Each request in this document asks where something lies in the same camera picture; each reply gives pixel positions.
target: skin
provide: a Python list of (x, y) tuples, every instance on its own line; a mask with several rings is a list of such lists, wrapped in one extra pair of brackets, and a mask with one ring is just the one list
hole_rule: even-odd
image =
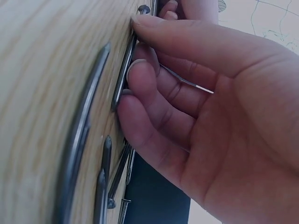
[[(145, 43), (118, 107), (124, 135), (225, 224), (299, 223), (299, 57), (216, 25), (213, 10), (210, 18), (195, 15), (194, 2), (203, 12), (211, 0), (189, 2), (166, 3), (165, 20), (132, 18)], [(179, 82), (159, 63), (214, 94)]]

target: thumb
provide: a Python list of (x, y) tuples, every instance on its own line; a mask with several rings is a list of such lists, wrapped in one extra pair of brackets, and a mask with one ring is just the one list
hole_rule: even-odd
[(134, 16), (132, 20), (137, 35), (154, 49), (230, 78), (288, 51), (273, 41), (202, 21), (166, 21), (149, 15)]

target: black surface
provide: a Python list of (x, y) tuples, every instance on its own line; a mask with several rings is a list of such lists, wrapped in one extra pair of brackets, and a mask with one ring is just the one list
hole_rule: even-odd
[(128, 205), (125, 224), (187, 224), (190, 198), (138, 154), (131, 182), (126, 188)]

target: fingernail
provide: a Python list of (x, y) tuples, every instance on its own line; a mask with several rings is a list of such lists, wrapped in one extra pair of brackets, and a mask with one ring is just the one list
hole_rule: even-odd
[(135, 14), (133, 14), (131, 16), (131, 19), (134, 23), (141, 25), (141, 26), (145, 26), (145, 27), (155, 27), (160, 22), (164, 21), (164, 19), (152, 16), (152, 15), (135, 15)]
[(178, 2), (175, 1), (175, 0), (170, 0), (168, 3), (172, 3), (172, 4), (176, 4), (176, 5), (178, 5)]
[(166, 20), (177, 20), (178, 15), (175, 12), (167, 11), (166, 14), (165, 14), (164, 19), (166, 19)]
[(133, 92), (129, 89), (123, 89), (121, 92), (122, 95), (134, 95)]
[(141, 58), (141, 59), (136, 59), (135, 61), (133, 61), (131, 63), (131, 65), (129, 66), (128, 71), (127, 71), (127, 81), (128, 81), (128, 75), (129, 75), (130, 69), (133, 67), (134, 64), (137, 64), (139, 62), (146, 62), (146, 60)]

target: light wood surface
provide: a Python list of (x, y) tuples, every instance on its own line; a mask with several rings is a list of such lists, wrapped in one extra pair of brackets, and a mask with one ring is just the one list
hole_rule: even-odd
[(96, 54), (110, 41), (72, 210), (72, 223), (92, 223), (108, 134), (111, 172), (120, 156), (122, 136), (110, 104), (130, 15), (141, 4), (150, 5), (150, 0), (0, 0), (1, 224), (50, 223), (71, 119)]

